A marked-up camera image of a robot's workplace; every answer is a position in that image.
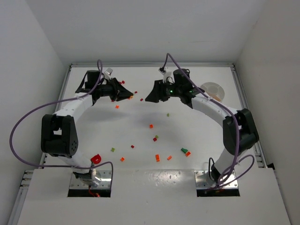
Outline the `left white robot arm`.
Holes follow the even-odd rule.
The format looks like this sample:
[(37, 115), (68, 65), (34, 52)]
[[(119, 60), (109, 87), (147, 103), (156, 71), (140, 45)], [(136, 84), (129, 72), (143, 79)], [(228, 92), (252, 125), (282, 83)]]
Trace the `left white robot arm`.
[(76, 122), (100, 97), (122, 101), (133, 96), (121, 82), (111, 77), (112, 71), (111, 68), (104, 72), (88, 70), (72, 100), (62, 109), (42, 118), (41, 150), (65, 162), (75, 177), (90, 187), (97, 187), (101, 182), (95, 169), (101, 160), (99, 156), (88, 159), (78, 149)]

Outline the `orange double lego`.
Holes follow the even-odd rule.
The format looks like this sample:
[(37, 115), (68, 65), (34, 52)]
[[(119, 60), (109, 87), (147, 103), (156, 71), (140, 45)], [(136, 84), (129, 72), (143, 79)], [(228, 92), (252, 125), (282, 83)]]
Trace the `orange double lego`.
[(155, 158), (156, 158), (156, 162), (160, 161), (160, 156), (158, 154), (155, 155)]

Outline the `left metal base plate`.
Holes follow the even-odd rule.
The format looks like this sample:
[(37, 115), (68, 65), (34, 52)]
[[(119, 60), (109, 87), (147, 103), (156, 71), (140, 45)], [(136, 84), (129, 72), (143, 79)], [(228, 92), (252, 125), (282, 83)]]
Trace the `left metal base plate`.
[(89, 173), (73, 172), (70, 180), (70, 189), (109, 189), (111, 187), (112, 171), (92, 170)]

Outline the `white divided bowl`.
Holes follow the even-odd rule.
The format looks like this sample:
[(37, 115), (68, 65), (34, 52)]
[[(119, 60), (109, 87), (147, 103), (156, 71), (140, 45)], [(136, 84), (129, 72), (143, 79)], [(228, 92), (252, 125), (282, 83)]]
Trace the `white divided bowl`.
[(214, 98), (218, 102), (222, 102), (225, 97), (224, 89), (215, 82), (203, 83), (200, 88), (203, 89), (207, 95)]

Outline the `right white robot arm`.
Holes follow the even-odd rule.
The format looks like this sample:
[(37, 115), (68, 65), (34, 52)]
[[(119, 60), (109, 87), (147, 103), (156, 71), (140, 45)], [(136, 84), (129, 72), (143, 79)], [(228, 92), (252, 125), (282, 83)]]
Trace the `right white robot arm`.
[(220, 185), (244, 152), (259, 141), (252, 113), (246, 108), (237, 110), (216, 101), (192, 83), (188, 69), (171, 72), (161, 67), (159, 71), (163, 79), (154, 82), (152, 91), (145, 99), (147, 102), (165, 102), (171, 97), (178, 97), (183, 104), (204, 113), (221, 126), (224, 150), (210, 169), (212, 180)]

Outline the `red arch lego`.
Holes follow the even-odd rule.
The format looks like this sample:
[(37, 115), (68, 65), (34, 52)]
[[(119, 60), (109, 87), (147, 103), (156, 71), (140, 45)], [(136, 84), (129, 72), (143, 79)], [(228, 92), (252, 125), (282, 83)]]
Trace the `red arch lego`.
[(102, 158), (99, 154), (93, 156), (91, 159), (91, 162), (95, 165), (100, 164), (100, 162), (102, 161)]

